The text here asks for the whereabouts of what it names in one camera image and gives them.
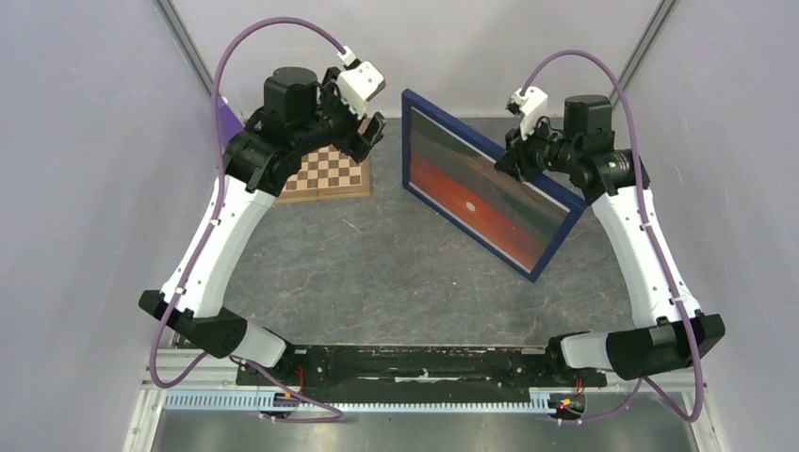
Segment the wooden picture frame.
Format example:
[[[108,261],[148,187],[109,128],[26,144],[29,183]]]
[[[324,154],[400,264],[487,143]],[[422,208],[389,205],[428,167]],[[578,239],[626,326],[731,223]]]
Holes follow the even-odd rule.
[[[402,186],[504,264],[535,282],[586,210],[541,174],[495,168],[505,149],[411,89],[401,93]]]

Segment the red sunset photo print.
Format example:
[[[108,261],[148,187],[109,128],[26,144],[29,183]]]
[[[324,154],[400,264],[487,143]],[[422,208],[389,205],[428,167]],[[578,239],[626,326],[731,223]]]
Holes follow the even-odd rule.
[[[406,117],[407,186],[507,264],[531,277],[571,209],[540,188],[494,168],[489,148],[416,107]]]

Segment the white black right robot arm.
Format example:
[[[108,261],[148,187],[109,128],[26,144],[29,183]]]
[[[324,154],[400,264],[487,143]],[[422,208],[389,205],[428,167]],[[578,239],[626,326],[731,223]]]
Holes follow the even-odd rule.
[[[634,327],[572,332],[551,338],[546,376],[567,384],[582,369],[612,371],[632,380],[693,366],[725,335],[720,315],[706,315],[676,268],[654,212],[648,175],[630,149],[614,145],[611,102],[602,95],[565,101],[563,128],[545,115],[537,88],[510,96],[520,119],[505,136],[495,167],[520,182],[548,170],[568,175],[600,221],[628,289]]]

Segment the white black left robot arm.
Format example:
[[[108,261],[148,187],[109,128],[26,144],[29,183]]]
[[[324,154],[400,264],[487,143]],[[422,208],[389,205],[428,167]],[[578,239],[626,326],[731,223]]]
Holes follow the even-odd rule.
[[[305,156],[333,146],[360,163],[382,139],[385,118],[369,115],[367,104],[384,86],[368,61],[331,67],[323,78],[301,67],[275,70],[262,106],[226,142],[222,183],[184,258],[161,288],[142,293],[139,308],[215,358],[254,361],[270,382],[290,381],[296,361],[285,340],[225,308],[225,291],[255,226]]]

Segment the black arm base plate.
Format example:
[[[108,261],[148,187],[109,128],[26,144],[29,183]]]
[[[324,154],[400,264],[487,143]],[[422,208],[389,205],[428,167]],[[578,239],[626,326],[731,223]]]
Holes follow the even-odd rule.
[[[568,370],[541,347],[292,345],[271,375],[304,389],[333,388],[357,379],[499,380],[517,387],[603,388],[606,375]]]

